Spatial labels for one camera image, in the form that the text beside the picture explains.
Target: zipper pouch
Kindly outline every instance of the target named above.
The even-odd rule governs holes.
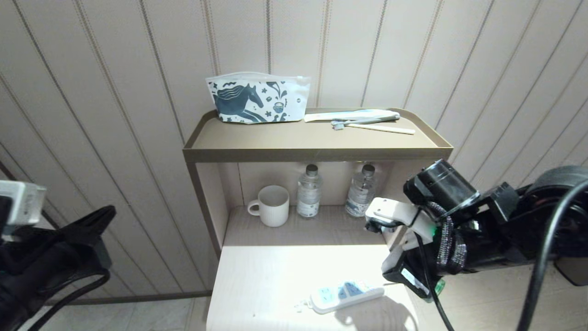
[[[223,122],[244,124],[300,121],[304,118],[310,77],[235,72],[206,79]]]

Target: water bottle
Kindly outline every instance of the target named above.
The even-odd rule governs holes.
[[[318,214],[321,184],[319,168],[314,164],[307,165],[306,172],[298,179],[296,211],[302,217],[313,217]]]
[[[351,216],[365,216],[369,204],[376,195],[376,182],[374,173],[376,169],[371,164],[363,166],[362,171],[356,173],[351,179],[351,187],[345,203],[345,211]]]

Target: white mug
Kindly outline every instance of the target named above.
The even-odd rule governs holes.
[[[259,210],[251,210],[251,207],[255,205],[259,206]],[[249,214],[259,216],[263,224],[271,227],[286,223],[289,209],[290,194],[287,189],[277,185],[262,188],[258,199],[247,205]]]

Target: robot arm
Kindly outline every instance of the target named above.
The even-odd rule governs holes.
[[[404,192],[413,204],[374,199],[366,212],[366,229],[407,227],[382,264],[382,273],[430,299],[425,264],[436,284],[448,274],[533,263],[555,205],[587,179],[587,169],[567,166],[545,172],[531,186],[515,190],[503,183],[480,194],[449,163],[439,160],[406,182]],[[415,234],[423,240],[426,261]],[[586,285],[588,279],[574,272],[574,261],[580,263],[587,256],[588,199],[580,195],[559,227],[552,258],[564,277]]]
[[[30,227],[41,213],[45,189],[0,181],[0,331],[17,330],[55,293],[89,276],[102,275],[55,304],[30,330],[38,330],[62,306],[109,279],[111,261],[101,235],[116,215],[101,208],[58,230]]]

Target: bottle cap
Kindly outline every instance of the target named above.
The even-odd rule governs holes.
[[[314,164],[309,164],[306,166],[306,174],[309,177],[315,177],[319,174],[319,167]]]
[[[373,174],[376,172],[376,169],[371,164],[366,164],[362,168],[362,174],[366,177],[373,177]]]

